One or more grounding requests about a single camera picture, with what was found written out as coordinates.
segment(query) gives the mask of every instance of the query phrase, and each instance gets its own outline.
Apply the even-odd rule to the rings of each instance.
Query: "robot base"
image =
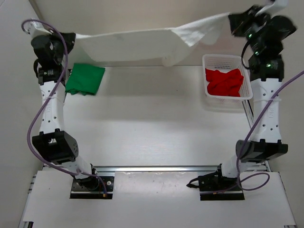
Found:
[[[199,185],[191,184],[194,181],[199,181]],[[198,188],[201,201],[244,200],[244,193],[236,185],[236,181],[236,178],[223,178],[220,173],[216,171],[191,180],[187,187]],[[210,193],[214,191],[222,191],[231,188],[232,186],[235,187],[221,193]]]
[[[94,189],[88,189],[84,186],[81,186],[73,179],[70,199],[100,199],[100,200],[111,200],[113,198],[113,188],[114,188],[114,177],[101,176],[103,179],[107,194],[105,195],[104,188],[102,184],[99,184]]]

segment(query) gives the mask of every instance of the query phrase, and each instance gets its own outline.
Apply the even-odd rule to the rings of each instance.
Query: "cable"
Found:
[[[25,30],[24,25],[25,25],[26,23],[32,22],[32,21],[39,22],[39,23],[41,23],[41,24],[43,24],[43,25],[46,25],[46,26],[50,27],[53,31],[55,31],[55,32],[58,34],[58,36],[59,36],[59,38],[61,39],[61,41],[62,41],[62,43],[63,43],[63,46],[64,46],[64,53],[65,53],[65,57],[66,57],[66,63],[65,63],[65,66],[64,66],[64,68],[63,68],[63,71],[61,72],[61,75],[60,75],[60,77],[59,77],[57,83],[55,84],[53,90],[52,90],[51,93],[49,94],[49,97],[48,97],[48,98],[46,99],[46,101],[43,103],[43,105],[42,105],[41,108],[38,110],[37,114],[35,115],[33,121],[32,121],[31,124],[29,125],[28,133],[27,133],[27,143],[28,143],[28,147],[29,147],[30,151],[33,153],[33,155],[34,155],[36,158],[38,158],[40,161],[42,161],[42,162],[45,163],[46,165],[48,165],[48,166],[54,168],[55,170],[59,170],[59,171],[61,171],[61,172],[64,172],[64,173],[69,174],[69,175],[72,175],[72,176],[77,176],[77,175],[79,175],[79,174],[81,173],[81,174],[86,175],[86,176],[98,178],[98,179],[101,181],[101,183],[103,184],[104,193],[106,194],[107,192],[106,192],[105,183],[104,183],[104,181],[102,180],[101,177],[99,177],[98,175],[88,174],[88,173],[84,173],[84,172],[81,172],[81,171],[78,171],[77,173],[73,173],[73,172],[67,171],[67,170],[65,170],[65,169],[63,169],[63,168],[60,168],[60,167],[58,167],[58,166],[56,166],[56,165],[54,165],[54,164],[48,162],[48,161],[45,160],[44,158],[42,158],[42,157],[35,151],[35,149],[34,149],[32,143],[31,143],[30,134],[31,134],[31,132],[32,132],[33,126],[34,126],[35,122],[37,121],[37,119],[39,118],[40,114],[43,112],[43,110],[45,109],[45,107],[46,107],[47,104],[49,103],[51,97],[53,96],[53,94],[54,94],[55,91],[57,90],[59,84],[61,83],[62,78],[64,77],[64,75],[65,75],[65,73],[66,73],[66,70],[67,70],[67,55],[68,55],[68,53],[67,53],[67,44],[66,44],[66,42],[65,42],[65,40],[64,40],[64,38],[63,38],[63,36],[60,34],[60,32],[59,32],[54,26],[52,26],[52,25],[50,25],[50,24],[48,24],[48,23],[46,23],[46,22],[44,22],[44,21],[38,20],[38,19],[27,19],[27,20],[23,21],[22,24],[21,24],[21,29],[22,29],[22,31],[24,31],[24,32],[26,32],[26,33],[29,33],[27,30]]]
[[[242,51],[242,54],[241,54],[241,61],[242,61],[242,65],[244,68],[246,68],[247,70],[251,70],[250,67],[246,66],[245,63],[244,63],[244,55],[245,55],[245,52],[247,50],[247,47],[250,45],[252,39],[250,39],[249,41],[247,41],[247,43],[245,44],[244,48],[243,48],[243,51]]]
[[[265,185],[269,182],[269,180],[270,180],[270,175],[269,175],[268,173],[266,173],[266,172],[254,173],[254,174],[252,174],[252,175],[250,175],[250,176],[244,178],[243,180],[240,180],[239,183],[242,183],[242,182],[244,182],[244,181],[247,181],[249,178],[252,178],[252,177],[255,177],[255,176],[258,176],[258,175],[266,175],[266,176],[267,176],[267,181],[265,181],[265,183],[262,184],[261,186],[259,186],[259,187],[257,187],[257,188],[254,188],[253,190],[260,189],[260,188],[262,188],[263,186],[265,186]],[[229,187],[229,188],[223,189],[223,190],[200,192],[200,195],[209,195],[209,194],[224,193],[225,191],[229,191],[229,190],[231,190],[231,189],[234,189],[234,188],[237,187],[237,186],[238,186],[238,185],[235,184],[235,185],[233,185],[233,186],[231,186],[231,187]]]

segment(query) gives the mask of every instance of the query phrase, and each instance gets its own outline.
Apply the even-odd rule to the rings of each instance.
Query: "black mounting bracket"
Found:
[[[96,199],[111,200],[113,198],[114,176],[100,176],[105,184],[107,194],[103,194],[103,185],[97,183],[92,189],[79,184],[79,180],[74,179],[71,187],[70,199]]]
[[[65,40],[67,53],[70,53],[75,44],[76,34],[60,34]],[[38,58],[33,65],[38,83],[43,85],[49,81],[57,82],[63,70],[62,61],[64,57],[64,45],[60,37],[56,33],[40,35],[32,39],[31,45]],[[65,77],[62,78],[61,83],[65,85]]]
[[[218,169],[203,176],[198,176],[192,179],[189,184],[189,188],[199,189],[200,201],[222,201],[222,200],[244,200],[244,193],[237,185],[236,178],[226,178],[222,176],[221,165]]]
[[[236,154],[240,157],[241,162],[262,163],[288,152],[288,145],[283,144],[281,140],[278,140],[277,143],[269,143],[261,139],[259,142],[248,141],[243,153],[239,154],[243,144],[244,140],[239,140],[236,144]]]
[[[53,133],[32,137],[32,143],[36,150],[48,162],[60,165],[64,162],[74,162],[78,156],[77,141],[65,131],[56,129]]]

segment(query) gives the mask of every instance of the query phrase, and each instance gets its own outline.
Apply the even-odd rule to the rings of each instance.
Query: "red cloth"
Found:
[[[208,93],[216,96],[238,96],[243,84],[244,77],[239,69],[231,70],[228,73],[221,73],[218,70],[206,69],[206,80]]]

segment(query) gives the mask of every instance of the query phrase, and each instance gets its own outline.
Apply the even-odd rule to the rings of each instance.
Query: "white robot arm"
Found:
[[[60,165],[71,173],[78,173],[74,178],[79,185],[88,190],[96,189],[100,184],[99,179],[85,175],[96,175],[96,169],[78,155],[77,141],[65,132],[63,117],[66,95],[65,77],[50,97],[50,93],[63,71],[64,48],[62,41],[37,22],[31,22],[28,33],[32,36],[31,45],[38,57],[34,63],[34,71],[40,85],[42,103],[50,98],[42,113],[39,135],[32,137],[32,143],[46,161]],[[75,33],[62,34],[62,36],[65,39],[68,52],[70,52],[74,47]]]
[[[236,153],[228,161],[220,164],[215,173],[199,176],[187,185],[200,189],[201,200],[244,199],[239,187],[239,174],[257,163],[279,157],[288,151],[288,145],[281,142],[279,131],[280,98],[273,98],[273,95],[281,87],[284,78],[284,63],[280,55],[283,50],[282,40],[294,33],[296,27],[286,17],[271,18],[269,14],[286,7],[287,0],[273,0],[271,3],[263,8],[253,6],[244,13],[229,15],[231,33],[247,39],[242,55],[249,45],[254,53],[249,60],[249,67],[244,65],[250,70],[254,122],[257,122],[269,100],[273,100],[257,122],[249,140],[239,140]],[[199,181],[198,186],[191,184],[196,180]],[[227,194],[209,194],[218,192]]]

